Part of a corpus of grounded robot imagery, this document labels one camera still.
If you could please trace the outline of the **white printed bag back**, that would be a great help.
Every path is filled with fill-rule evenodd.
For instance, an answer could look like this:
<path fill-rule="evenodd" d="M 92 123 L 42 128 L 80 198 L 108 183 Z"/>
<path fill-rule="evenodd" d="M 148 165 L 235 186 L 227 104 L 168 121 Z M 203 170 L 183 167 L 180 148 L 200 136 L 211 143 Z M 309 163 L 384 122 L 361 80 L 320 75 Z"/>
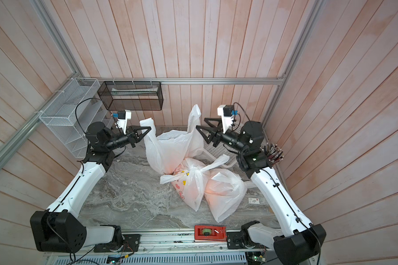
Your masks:
<path fill-rule="evenodd" d="M 194 105 L 188 117 L 186 131 L 171 130 L 156 135 L 154 120 L 140 121 L 142 127 L 151 131 L 144 137 L 145 152 L 150 167 L 161 175 L 171 174 L 185 158 L 193 158 L 203 152 L 203 138 L 196 130 L 201 124 L 201 111 Z"/>

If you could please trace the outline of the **white printed bag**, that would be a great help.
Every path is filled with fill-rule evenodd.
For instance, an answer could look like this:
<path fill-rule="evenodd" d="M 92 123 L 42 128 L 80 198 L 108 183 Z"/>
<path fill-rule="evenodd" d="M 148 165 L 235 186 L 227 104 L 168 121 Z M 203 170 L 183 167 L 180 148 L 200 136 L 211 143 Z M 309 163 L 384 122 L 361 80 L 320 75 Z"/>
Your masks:
<path fill-rule="evenodd" d="M 194 211 L 198 211 L 202 202 L 211 170 L 226 163 L 230 157 L 221 155 L 213 163 L 186 158 L 178 165 L 173 174 L 160 177 L 160 184 L 171 183 L 180 198 Z"/>
<path fill-rule="evenodd" d="M 144 137 L 145 152 L 150 167 L 161 175 L 171 174 L 185 158 L 193 158 L 203 152 L 203 138 L 196 130 L 201 124 L 201 111 L 194 105 L 188 117 L 186 131 L 171 130 L 156 135 L 154 120 L 140 121 L 142 127 L 151 131 Z"/>

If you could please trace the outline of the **white plastic bag front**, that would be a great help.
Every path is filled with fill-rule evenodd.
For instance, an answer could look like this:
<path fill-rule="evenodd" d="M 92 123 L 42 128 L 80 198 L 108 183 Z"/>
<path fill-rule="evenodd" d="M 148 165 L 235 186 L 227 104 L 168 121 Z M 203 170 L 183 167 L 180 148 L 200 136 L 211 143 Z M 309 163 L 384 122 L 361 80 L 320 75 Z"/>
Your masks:
<path fill-rule="evenodd" d="M 247 193 L 247 184 L 240 175 L 226 169 L 210 171 L 205 199 L 216 222 L 221 223 L 232 215 Z"/>

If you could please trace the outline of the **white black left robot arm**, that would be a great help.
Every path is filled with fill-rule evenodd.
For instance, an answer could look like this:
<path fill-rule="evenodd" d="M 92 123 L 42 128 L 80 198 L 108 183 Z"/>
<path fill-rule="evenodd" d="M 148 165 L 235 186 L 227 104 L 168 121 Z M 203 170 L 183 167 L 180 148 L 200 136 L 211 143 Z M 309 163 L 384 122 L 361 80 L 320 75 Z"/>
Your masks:
<path fill-rule="evenodd" d="M 88 126 L 87 152 L 79 172 L 55 202 L 45 211 L 36 211 L 30 219 L 38 251 L 73 255 L 89 246 L 102 245 L 110 251 L 122 248 L 120 226 L 86 227 L 78 216 L 88 195 L 117 157 L 114 150 L 126 145 L 135 147 L 150 131 L 151 127 L 129 126 L 124 132 L 114 133 L 101 121 Z"/>

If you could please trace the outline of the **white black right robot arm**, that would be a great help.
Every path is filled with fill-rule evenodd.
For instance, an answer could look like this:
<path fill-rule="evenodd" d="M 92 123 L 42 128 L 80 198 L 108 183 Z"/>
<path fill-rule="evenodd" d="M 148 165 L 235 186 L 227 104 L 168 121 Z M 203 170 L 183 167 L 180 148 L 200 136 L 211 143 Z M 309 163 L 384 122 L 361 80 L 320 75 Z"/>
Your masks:
<path fill-rule="evenodd" d="M 251 221 L 242 225 L 234 244 L 238 247 L 265 246 L 275 251 L 283 265 L 298 265 L 314 256 L 320 257 L 326 231 L 299 209 L 274 170 L 276 146 L 263 145 L 265 135 L 260 122 L 247 121 L 240 132 L 223 130 L 218 118 L 207 118 L 196 126 L 207 144 L 226 144 L 237 154 L 240 169 L 259 188 L 273 210 L 281 232 Z"/>

